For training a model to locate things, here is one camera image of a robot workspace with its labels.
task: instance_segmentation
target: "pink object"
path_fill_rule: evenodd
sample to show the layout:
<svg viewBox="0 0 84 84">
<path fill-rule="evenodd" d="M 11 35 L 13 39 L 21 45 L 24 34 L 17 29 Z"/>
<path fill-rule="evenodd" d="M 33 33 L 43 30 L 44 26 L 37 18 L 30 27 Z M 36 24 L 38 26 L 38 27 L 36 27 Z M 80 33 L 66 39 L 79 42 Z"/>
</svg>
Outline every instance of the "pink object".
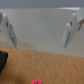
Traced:
<svg viewBox="0 0 84 84">
<path fill-rule="evenodd" d="M 31 84 L 41 84 L 41 79 L 32 79 Z"/>
</svg>

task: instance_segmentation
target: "black object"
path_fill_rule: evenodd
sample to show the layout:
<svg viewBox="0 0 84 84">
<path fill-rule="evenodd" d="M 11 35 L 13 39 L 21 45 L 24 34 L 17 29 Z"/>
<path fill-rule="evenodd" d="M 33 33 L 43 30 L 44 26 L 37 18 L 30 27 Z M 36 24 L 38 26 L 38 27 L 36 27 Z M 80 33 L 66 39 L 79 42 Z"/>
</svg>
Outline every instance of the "black object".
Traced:
<svg viewBox="0 0 84 84">
<path fill-rule="evenodd" d="M 0 73 L 6 64 L 7 58 L 8 58 L 8 53 L 0 51 Z"/>
</svg>

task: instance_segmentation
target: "red object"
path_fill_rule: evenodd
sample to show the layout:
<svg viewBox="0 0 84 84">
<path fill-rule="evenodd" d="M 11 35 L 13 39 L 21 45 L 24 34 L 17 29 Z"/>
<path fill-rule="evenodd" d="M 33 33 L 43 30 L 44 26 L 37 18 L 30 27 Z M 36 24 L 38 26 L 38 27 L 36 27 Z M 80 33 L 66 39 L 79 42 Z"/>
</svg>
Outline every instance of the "red object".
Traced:
<svg viewBox="0 0 84 84">
<path fill-rule="evenodd" d="M 32 79 L 31 84 L 41 84 L 41 79 Z"/>
</svg>

